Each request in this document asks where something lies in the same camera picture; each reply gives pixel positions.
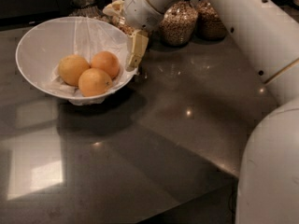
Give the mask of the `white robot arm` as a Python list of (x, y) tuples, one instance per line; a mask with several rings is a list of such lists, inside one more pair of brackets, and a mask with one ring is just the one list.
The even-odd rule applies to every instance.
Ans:
[[(116, 0), (104, 12), (152, 31), (178, 1)], [(208, 1), (279, 104), (246, 145), (235, 224), (299, 224), (299, 23), (271, 0)]]

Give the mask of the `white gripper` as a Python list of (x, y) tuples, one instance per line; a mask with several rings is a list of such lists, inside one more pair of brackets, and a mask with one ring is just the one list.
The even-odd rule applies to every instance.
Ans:
[(126, 23), (140, 29), (135, 30), (130, 37), (131, 45), (126, 64), (127, 71), (134, 71), (140, 65), (149, 43), (146, 31), (153, 31), (163, 19), (163, 15), (148, 0), (115, 0), (103, 8), (103, 13), (108, 16), (121, 16), (122, 11)]

